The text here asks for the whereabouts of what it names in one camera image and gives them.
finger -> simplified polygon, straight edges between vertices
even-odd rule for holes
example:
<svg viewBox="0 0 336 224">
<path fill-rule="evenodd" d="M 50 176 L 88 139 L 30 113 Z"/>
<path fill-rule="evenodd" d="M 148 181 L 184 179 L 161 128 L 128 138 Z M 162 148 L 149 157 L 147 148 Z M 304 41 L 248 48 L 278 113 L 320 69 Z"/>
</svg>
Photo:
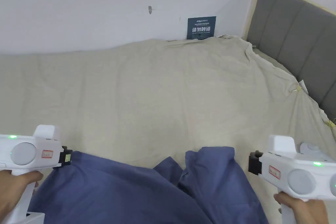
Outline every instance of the finger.
<svg viewBox="0 0 336 224">
<path fill-rule="evenodd" d="M 295 199 L 284 192 L 275 194 L 273 197 L 279 204 L 284 204 L 290 208 L 293 208 L 297 201 L 300 201 L 300 199 Z"/>
<path fill-rule="evenodd" d="M 38 182 L 43 178 L 43 174 L 41 172 L 38 171 L 33 171 L 33 172 L 28 172 L 25 174 L 22 174 L 20 176 L 20 179 L 22 179 L 24 181 L 25 185 L 29 185 L 33 182 Z"/>
<path fill-rule="evenodd" d="M 0 171 L 0 172 L 11 174 L 11 173 L 12 173 L 12 170 L 2 170 L 2 171 Z"/>
</svg>

controller grip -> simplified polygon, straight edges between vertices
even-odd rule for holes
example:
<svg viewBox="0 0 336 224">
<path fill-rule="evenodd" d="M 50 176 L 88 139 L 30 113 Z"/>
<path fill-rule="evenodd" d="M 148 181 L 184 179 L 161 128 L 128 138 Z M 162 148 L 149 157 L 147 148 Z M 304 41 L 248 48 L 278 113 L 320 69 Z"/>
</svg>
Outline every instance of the controller grip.
<svg viewBox="0 0 336 224">
<path fill-rule="evenodd" d="M 12 174 L 19 176 L 30 172 L 30 170 L 12 170 Z M 32 193 L 34 191 L 35 183 L 31 183 L 26 187 L 23 195 L 21 196 L 18 204 L 15 208 L 6 216 L 4 221 L 1 224 L 14 224 L 20 221 L 25 220 L 29 203 L 32 198 Z"/>
<path fill-rule="evenodd" d="M 282 224 L 296 224 L 294 212 L 288 206 L 281 204 Z"/>
</svg>

beige bedsheet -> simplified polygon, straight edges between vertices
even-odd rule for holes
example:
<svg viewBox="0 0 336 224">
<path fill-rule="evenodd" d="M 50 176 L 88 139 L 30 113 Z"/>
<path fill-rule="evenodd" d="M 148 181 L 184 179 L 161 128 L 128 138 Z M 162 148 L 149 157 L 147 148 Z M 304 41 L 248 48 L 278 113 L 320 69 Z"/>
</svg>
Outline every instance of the beige bedsheet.
<svg viewBox="0 0 336 224">
<path fill-rule="evenodd" d="M 276 188 L 247 172 L 249 153 L 266 151 L 268 136 L 281 134 L 336 158 L 318 104 L 302 90 L 290 93 L 297 86 L 229 36 L 0 56 L 0 132 L 59 125 L 73 150 L 144 167 L 167 156 L 183 166 L 187 150 L 233 146 L 270 223 L 281 223 Z"/>
</svg>

